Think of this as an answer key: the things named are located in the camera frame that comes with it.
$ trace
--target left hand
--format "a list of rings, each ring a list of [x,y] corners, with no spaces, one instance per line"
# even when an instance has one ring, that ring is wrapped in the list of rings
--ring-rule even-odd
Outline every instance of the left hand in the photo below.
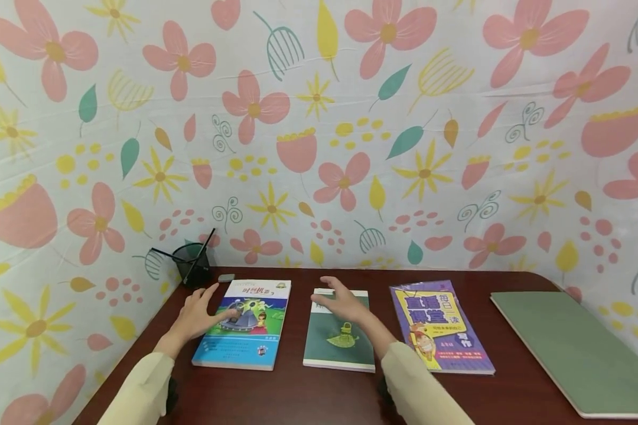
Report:
[[[185,341],[197,338],[206,333],[210,328],[226,319],[238,316],[239,312],[234,309],[225,310],[215,316],[208,314],[208,301],[217,290],[220,283],[215,283],[210,287],[197,289],[184,301],[184,307],[180,310],[180,315],[172,324],[170,332],[179,335]]]

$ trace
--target green notebook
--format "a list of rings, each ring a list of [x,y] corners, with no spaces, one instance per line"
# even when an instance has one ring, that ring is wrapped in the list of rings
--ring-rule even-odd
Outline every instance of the green notebook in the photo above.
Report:
[[[314,293],[335,297],[332,289],[324,287],[315,288]],[[367,291],[354,290],[352,294],[369,307]],[[376,372],[373,346],[359,326],[342,321],[317,303],[312,303],[302,364],[334,370]]]
[[[638,419],[638,356],[564,292],[491,300],[580,416]]]

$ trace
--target dark red desk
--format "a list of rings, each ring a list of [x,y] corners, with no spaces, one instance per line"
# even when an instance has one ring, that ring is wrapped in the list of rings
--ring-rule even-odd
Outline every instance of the dark red desk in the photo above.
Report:
[[[535,274],[221,267],[214,275],[221,273],[235,273],[237,278],[291,279],[291,300],[275,369],[259,372],[194,367],[191,357],[198,341],[191,341],[177,358],[172,373],[179,385],[179,402],[172,415],[162,418],[161,424],[404,424],[394,408],[378,397],[380,370],[373,375],[302,366],[310,295],[316,286],[321,286],[319,277],[324,274],[337,276],[350,289],[368,290],[372,311],[398,338],[401,332],[388,287],[451,279],[497,372],[494,377],[443,374],[436,377],[477,425],[638,424],[638,421],[580,418],[489,301],[490,292],[557,290]],[[220,303],[226,286],[221,286],[213,296],[211,312]],[[135,363],[150,353],[170,328],[189,294],[184,287],[172,294],[75,424],[96,424]]]

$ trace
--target book cover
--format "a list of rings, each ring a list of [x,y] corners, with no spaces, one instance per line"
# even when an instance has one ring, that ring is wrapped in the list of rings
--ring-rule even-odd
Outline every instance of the book cover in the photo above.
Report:
[[[232,281],[217,313],[237,309],[241,316],[227,319],[203,335],[192,363],[206,367],[273,370],[289,294],[289,280]]]
[[[324,287],[315,288],[314,293],[336,298],[332,289]],[[368,291],[354,290],[352,294],[369,307]],[[302,364],[335,370],[376,372],[373,346],[359,326],[342,321],[317,303],[312,303],[311,307]]]
[[[489,360],[463,313],[451,281],[391,286],[406,344],[433,372],[493,375]]]

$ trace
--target beige sleeve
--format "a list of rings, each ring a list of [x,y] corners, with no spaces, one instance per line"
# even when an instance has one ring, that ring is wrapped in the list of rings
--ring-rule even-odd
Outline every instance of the beige sleeve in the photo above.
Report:
[[[408,345],[390,344],[381,365],[397,411],[408,425],[474,425]]]
[[[175,361],[163,353],[143,357],[123,382],[98,425],[154,425],[165,415]]]

